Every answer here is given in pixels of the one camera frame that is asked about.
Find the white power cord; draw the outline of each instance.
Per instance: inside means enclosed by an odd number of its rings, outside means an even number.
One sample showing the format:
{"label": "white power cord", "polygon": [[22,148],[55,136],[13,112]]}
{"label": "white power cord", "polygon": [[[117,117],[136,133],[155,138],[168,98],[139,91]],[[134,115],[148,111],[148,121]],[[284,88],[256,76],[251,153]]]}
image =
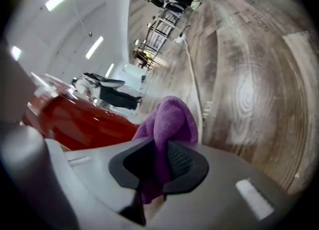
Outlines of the white power cord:
{"label": "white power cord", "polygon": [[191,60],[191,56],[189,53],[189,47],[188,47],[188,44],[186,42],[186,36],[183,35],[182,37],[179,37],[179,38],[182,38],[186,44],[186,53],[188,55],[190,73],[191,73],[192,81],[193,81],[193,84],[195,86],[195,91],[196,91],[196,104],[197,104],[197,114],[198,114],[198,127],[197,127],[198,128],[198,142],[199,142],[199,144],[202,144],[202,141],[203,141],[203,114],[202,114],[202,109],[201,109],[200,100],[199,100],[198,86],[197,86],[197,81],[196,81],[196,77],[194,74],[193,62]]}

